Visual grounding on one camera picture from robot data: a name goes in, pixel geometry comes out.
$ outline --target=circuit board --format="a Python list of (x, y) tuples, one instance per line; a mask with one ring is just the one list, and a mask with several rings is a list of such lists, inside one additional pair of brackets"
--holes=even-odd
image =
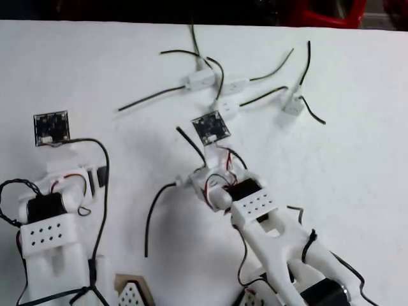
[(69, 140), (68, 111), (34, 115), (36, 147)]
[(204, 146), (231, 136), (219, 112), (208, 113), (192, 123)]

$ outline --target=wire connector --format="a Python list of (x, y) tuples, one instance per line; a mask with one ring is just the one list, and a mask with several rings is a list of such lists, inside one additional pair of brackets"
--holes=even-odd
[(240, 75), (226, 75), (222, 85), (222, 96), (238, 94), (248, 86), (249, 79)]
[(191, 182), (191, 179), (190, 179), (190, 177), (189, 176), (187, 176), (187, 175), (181, 175), (181, 174), (178, 174), (176, 177), (175, 177), (175, 183), (176, 183), (176, 187), (185, 187), (185, 186), (187, 186), (188, 184), (190, 184), (190, 182)]
[(225, 120), (235, 118), (239, 111), (239, 104), (233, 98), (220, 98), (211, 105), (212, 111), (218, 111)]
[(295, 89), (287, 91), (287, 93), (285, 93), (283, 97), (283, 111), (294, 116), (299, 116), (305, 108), (305, 104), (300, 98), (301, 96), (301, 86), (297, 86)]
[(186, 88), (190, 91), (199, 91), (213, 86), (215, 74), (210, 68), (204, 68), (187, 77)]

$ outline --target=red object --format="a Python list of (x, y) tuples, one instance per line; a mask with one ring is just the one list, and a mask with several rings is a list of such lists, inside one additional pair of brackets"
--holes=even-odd
[(336, 27), (356, 29), (363, 18), (367, 0), (354, 0), (349, 15), (345, 19), (320, 15), (310, 11), (309, 0), (292, 1), (292, 9), (287, 12), (285, 26), (289, 27)]

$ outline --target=black wire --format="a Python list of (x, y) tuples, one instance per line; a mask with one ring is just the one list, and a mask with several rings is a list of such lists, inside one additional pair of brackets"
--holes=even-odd
[(166, 184), (164, 185), (159, 192), (154, 197), (152, 205), (150, 206), (149, 213), (147, 215), (147, 222), (146, 222), (146, 229), (145, 229), (145, 258), (149, 255), (149, 229), (150, 229), (150, 219), (152, 218), (153, 208), (156, 206), (156, 202), (159, 199), (160, 195), (163, 193), (164, 190), (170, 187), (175, 187), (176, 183)]
[[(100, 299), (100, 301), (102, 302), (103, 305), (109, 305), (106, 300), (103, 298), (102, 295), (98, 295), (97, 292), (99, 292), (96, 289), (95, 283), (96, 283), (96, 253), (98, 251), (98, 247), (99, 247), (99, 243), (101, 241), (101, 237), (102, 237), (102, 233), (103, 233), (103, 229), (105, 228), (105, 223), (106, 223), (106, 218), (108, 216), (108, 190), (109, 190), (109, 176), (110, 176), (110, 160), (109, 160), (109, 154), (107, 149), (105, 148), (105, 146), (97, 139), (94, 138), (75, 138), (75, 139), (71, 139), (71, 140), (64, 140), (61, 143), (51, 143), (48, 144), (51, 147), (60, 147), (61, 145), (66, 145), (69, 143), (78, 143), (78, 142), (93, 142), (96, 143), (97, 145), (100, 146), (100, 148), (102, 149), (104, 155), (105, 155), (105, 159), (106, 159), (106, 179), (105, 179), (105, 196), (103, 199), (103, 217), (102, 217), (102, 222), (101, 222), (101, 226), (99, 228), (99, 232), (98, 232), (98, 236), (96, 237), (96, 241), (95, 241), (95, 246), (94, 246), (94, 250), (92, 252), (92, 257), (89, 260), (89, 278), (90, 278), (90, 283), (91, 285), (89, 286), (89, 289), (93, 290), (96, 294), (96, 296)], [(76, 293), (78, 293), (78, 296), (82, 296), (84, 294), (83, 289), (79, 289)]]
[(351, 271), (359, 280), (360, 280), (360, 295), (363, 297), (364, 300), (367, 301), (367, 303), (373, 305), (373, 306), (378, 306), (375, 302), (373, 302), (371, 299), (369, 299), (363, 292), (363, 288), (365, 285), (365, 279), (364, 277), (358, 273), (356, 269), (354, 269), (349, 263), (347, 263), (344, 259), (342, 259), (340, 256), (336, 255), (335, 253), (331, 252), (334, 257), (342, 264), (344, 265), (347, 269)]
[(197, 58), (199, 58), (199, 59), (202, 59), (202, 60), (205, 62), (205, 64), (206, 64), (210, 69), (212, 69), (210, 63), (209, 63), (206, 59), (203, 59), (200, 54), (195, 53), (195, 52), (191, 52), (191, 51), (188, 51), (188, 50), (181, 50), (181, 49), (167, 50), (167, 51), (162, 51), (162, 52), (160, 52), (160, 55), (162, 55), (162, 54), (170, 54), (170, 53), (185, 53), (185, 54), (193, 55), (193, 56), (195, 56), (195, 57), (197, 57)]
[(307, 65), (306, 65), (305, 72), (303, 72), (302, 78), (300, 79), (299, 86), (302, 86), (303, 81), (305, 80), (306, 74), (307, 74), (307, 72), (309, 70), (311, 56), (312, 56), (312, 50), (311, 50), (311, 47), (310, 47), (310, 40), (309, 40), (307, 42)]
[(228, 182), (228, 180), (227, 180), (225, 177), (223, 177), (221, 174), (218, 174), (218, 173), (213, 173), (213, 174), (211, 174), (211, 175), (207, 178), (207, 182), (208, 182), (208, 180), (211, 179), (212, 177), (220, 177), (220, 178), (222, 178), (222, 179), (227, 183), (227, 185), (231, 186), (231, 183)]
[(239, 154), (237, 152), (235, 152), (233, 149), (231, 148), (227, 148), (227, 147), (220, 147), (217, 146), (220, 149), (224, 149), (227, 150), (228, 152), (230, 152), (232, 155), (234, 155), (236, 158), (238, 158), (238, 160), (242, 163), (242, 166), (244, 167), (245, 170), (248, 170), (247, 164), (245, 164), (245, 161), (242, 159), (241, 156), (239, 156)]
[(217, 62), (215, 59), (212, 59), (211, 57), (208, 57), (208, 56), (207, 56), (207, 59), (210, 62), (213, 62), (214, 64), (216, 64), (218, 66), (218, 68), (221, 70), (221, 82), (219, 84), (217, 97), (215, 98), (215, 100), (217, 101), (218, 98), (219, 98), (219, 95), (221, 94), (222, 86), (224, 85), (224, 69), (222, 68), (221, 64), (219, 62)]
[[(303, 208), (300, 208), (300, 207), (294, 207), (294, 206), (287, 206), (288, 208), (290, 208), (290, 209), (295, 209), (295, 210), (299, 210), (300, 211), (300, 213), (299, 213), (299, 223), (300, 224), (302, 224), (302, 215), (303, 215)], [(305, 248), (303, 248), (303, 252), (302, 252), (302, 261), (304, 262), (304, 260), (306, 259), (306, 252), (307, 252), (307, 250), (306, 250), (306, 252), (305, 252)], [(366, 300), (369, 304), (371, 304), (371, 305), (373, 305), (373, 306), (378, 306), (378, 304), (376, 304), (375, 302), (373, 302), (371, 299), (369, 299), (365, 294), (364, 294), (364, 292), (363, 292), (363, 288), (364, 288), (364, 285), (365, 285), (365, 279), (364, 279), (364, 277), (360, 274), (360, 273), (358, 273), (358, 271), (356, 270), (356, 269), (354, 269), (349, 263), (347, 263), (344, 259), (342, 259), (339, 255), (337, 255), (337, 254), (335, 254), (334, 252), (331, 252), (332, 254), (333, 254), (333, 256), (334, 257), (336, 257), (336, 259), (342, 264), (342, 265), (344, 265), (347, 269), (349, 269), (359, 280), (360, 280), (360, 295), (361, 295), (361, 297), (364, 299), (364, 300)]]
[(324, 121), (323, 119), (320, 119), (318, 116), (316, 116), (316, 115), (312, 112), (312, 110), (311, 110), (310, 107), (309, 107), (309, 104), (307, 104), (307, 102), (306, 102), (305, 97), (300, 96), (300, 99), (302, 99), (303, 102), (305, 103), (306, 108), (307, 108), (309, 114), (310, 114), (316, 121), (318, 121), (319, 123), (321, 123), (321, 124), (323, 124), (323, 125), (326, 125), (326, 121)]
[(130, 103), (130, 104), (128, 104), (128, 105), (122, 106), (122, 107), (118, 108), (117, 111), (118, 111), (118, 112), (121, 112), (121, 111), (123, 111), (123, 110), (127, 110), (129, 107), (135, 106), (135, 105), (140, 104), (140, 103), (142, 103), (142, 102), (144, 102), (144, 101), (150, 100), (150, 99), (155, 98), (155, 97), (157, 97), (157, 96), (160, 96), (160, 95), (162, 95), (162, 94), (166, 94), (167, 92), (179, 91), (179, 90), (181, 90), (181, 89), (183, 89), (183, 88), (185, 88), (185, 87), (186, 87), (186, 86), (183, 85), (183, 86), (180, 86), (180, 87), (169, 88), (169, 89), (166, 89), (166, 90), (164, 90), (164, 91), (157, 92), (157, 93), (155, 93), (155, 94), (152, 94), (151, 96), (148, 96), (148, 97), (146, 97), (146, 98), (140, 99), (140, 100), (135, 101), (135, 102), (132, 102), (132, 103)]
[(21, 236), (21, 232), (18, 231), (16, 236), (15, 236), (15, 242), (17, 244), (17, 249), (18, 249), (18, 253), (20, 254), (21, 257), (21, 261), (23, 262), (23, 267), (24, 267), (24, 275), (25, 275), (25, 285), (24, 285), (24, 289), (21, 292), (21, 295), (19, 296), (16, 306), (18, 306), (20, 304), (20, 301), (25, 293), (25, 291), (27, 290), (28, 287), (28, 276), (27, 276), (27, 263), (26, 260), (23, 258), (23, 252), (22, 252), (22, 248), (21, 248), (21, 244), (20, 244), (20, 236)]
[(245, 289), (241, 290), (241, 292), (239, 293), (239, 295), (237, 296), (237, 298), (235, 299), (235, 301), (232, 303), (231, 306), (240, 306), (244, 296), (245, 296)]
[(196, 33), (194, 31), (194, 20), (191, 18), (191, 36), (193, 37), (194, 49), (195, 51), (200, 54), (200, 50), (198, 49)]
[(296, 207), (296, 206), (287, 206), (288, 209), (293, 209), (293, 210), (298, 210), (299, 211), (299, 216), (298, 216), (298, 222), (302, 225), (302, 219), (303, 219), (303, 213), (304, 209), (302, 207)]
[[(42, 196), (43, 194), (41, 193), (39, 187), (34, 184), (33, 182), (30, 182), (29, 180), (22, 179), (22, 178), (15, 178), (13, 180), (6, 180), (2, 184), (0, 184), (0, 204), (1, 204), (1, 195), (3, 193), (3, 188), (7, 185), (14, 184), (14, 183), (20, 183), (26, 185), (28, 188), (30, 188), (37, 196)], [(6, 221), (8, 224), (15, 226), (16, 228), (21, 227), (22, 223), (18, 222), (16, 219), (11, 220), (9, 217), (7, 217), (1, 207), (0, 207), (0, 219), (3, 219)]]
[(262, 98), (264, 98), (264, 97), (266, 97), (266, 96), (269, 96), (270, 94), (274, 94), (275, 92), (281, 91), (281, 90), (283, 90), (283, 89), (288, 89), (288, 87), (287, 87), (287, 86), (280, 86), (280, 87), (278, 87), (278, 88), (272, 89), (270, 92), (267, 92), (266, 94), (263, 94), (262, 96), (259, 96), (259, 97), (255, 98), (255, 99), (250, 100), (250, 101), (241, 103), (241, 104), (240, 104), (240, 107), (243, 107), (243, 106), (246, 106), (246, 105), (248, 105), (248, 104), (251, 104), (251, 103), (253, 103), (253, 102), (255, 102), (255, 101), (259, 100), (259, 99), (262, 99)]
[(31, 302), (27, 302), (27, 303), (23, 303), (23, 304), (17, 304), (17, 306), (35, 306), (35, 305), (39, 305), (42, 303), (46, 303), (52, 300), (56, 300), (58, 298), (63, 298), (64, 296), (68, 296), (68, 295), (74, 295), (75, 293), (79, 293), (82, 291), (82, 288), (80, 289), (74, 289), (74, 290), (68, 290), (68, 291), (64, 291), (61, 293), (57, 293), (55, 295), (50, 295), (50, 296), (46, 296), (44, 298), (39, 298), (38, 300), (34, 300)]
[(309, 236), (309, 240), (307, 241), (305, 247), (303, 248), (302, 251), (302, 263), (306, 263), (306, 255), (307, 251), (309, 250), (310, 246), (312, 245), (313, 242), (315, 242), (317, 239), (317, 234), (314, 229), (312, 229), (312, 233)]
[(247, 282), (247, 283), (243, 283), (243, 282), (241, 281), (241, 270), (242, 270), (242, 267), (244, 266), (245, 260), (247, 259), (247, 256), (248, 256), (248, 246), (247, 246), (247, 243), (246, 243), (246, 241), (245, 241), (245, 238), (244, 238), (243, 234), (242, 234), (241, 231), (238, 229), (238, 227), (235, 226), (235, 225), (233, 225), (233, 227), (234, 227), (234, 228), (238, 231), (238, 233), (240, 234), (241, 239), (242, 239), (242, 242), (244, 243), (244, 248), (245, 248), (245, 250), (244, 250), (244, 258), (242, 258), (242, 262), (241, 262), (241, 264), (240, 264), (240, 267), (238, 268), (238, 282), (239, 282), (240, 285), (243, 286), (243, 287), (249, 287), (250, 285), (254, 284), (255, 282), (265, 282), (265, 283), (268, 285), (268, 287), (276, 294), (276, 290), (272, 287), (272, 285), (271, 285), (268, 281), (266, 281), (265, 279), (263, 279), (263, 278), (261, 278), (261, 277), (258, 278), (258, 279), (254, 279), (254, 280), (252, 280), (252, 281), (250, 281), (250, 282)]
[(276, 72), (278, 72), (279, 70), (281, 70), (281, 68), (283, 67), (283, 65), (285, 65), (285, 63), (288, 61), (288, 59), (290, 58), (291, 54), (293, 53), (294, 48), (292, 48), (292, 50), (289, 52), (289, 54), (285, 57), (285, 59), (283, 60), (283, 62), (275, 69), (273, 70), (271, 73), (268, 73), (267, 75), (264, 76), (260, 76), (259, 78), (250, 78), (249, 81), (259, 81), (259, 80), (263, 80), (264, 78), (268, 78), (271, 77), (272, 75), (274, 75)]
[[(81, 213), (81, 209), (83, 209), (84, 211), (86, 211), (85, 214)], [(78, 209), (76, 210), (76, 212), (78, 213), (78, 215), (80, 215), (81, 217), (87, 217), (88, 215), (90, 215), (92, 213), (92, 211), (89, 208), (83, 207), (83, 206), (79, 206)]]
[(205, 157), (204, 154), (202, 153), (202, 151), (197, 147), (197, 145), (191, 140), (190, 137), (187, 136), (187, 134), (181, 129), (181, 127), (176, 127), (176, 130), (181, 134), (181, 136), (183, 136), (183, 138), (185, 140), (187, 140), (187, 142), (193, 147), (193, 149), (198, 153), (198, 155), (200, 155), (201, 159), (204, 162), (204, 166), (207, 165), (207, 162), (205, 161)]

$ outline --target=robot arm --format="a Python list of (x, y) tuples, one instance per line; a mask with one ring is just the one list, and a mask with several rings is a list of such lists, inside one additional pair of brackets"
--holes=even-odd
[[(54, 171), (47, 165), (43, 179), (28, 183), (33, 192), (20, 198), (18, 222), (14, 223), (20, 228), (17, 245), (27, 276), (27, 294), (23, 292), (21, 297), (25, 295), (30, 302), (20, 303), (20, 297), (17, 305), (118, 304), (110, 261), (100, 255), (94, 261), (88, 258), (78, 216), (90, 213), (83, 205), (94, 201), (97, 170), (73, 164), (72, 160), (61, 160), (60, 164), (64, 166)], [(98, 275), (93, 285), (92, 266)]]
[[(206, 125), (209, 128), (202, 134), (208, 140), (218, 133), (215, 127), (219, 125), (201, 123), (201, 128)], [(252, 285), (262, 301), (259, 305), (346, 306), (353, 302), (361, 293), (354, 269), (315, 241), (315, 232), (310, 234), (296, 222), (288, 207), (273, 201), (266, 183), (232, 158), (238, 154), (228, 142), (214, 137), (212, 143), (203, 143), (205, 166), (192, 173), (189, 181), (213, 211), (231, 212), (232, 225), (261, 262), (263, 271), (248, 284), (239, 280), (245, 287)]]

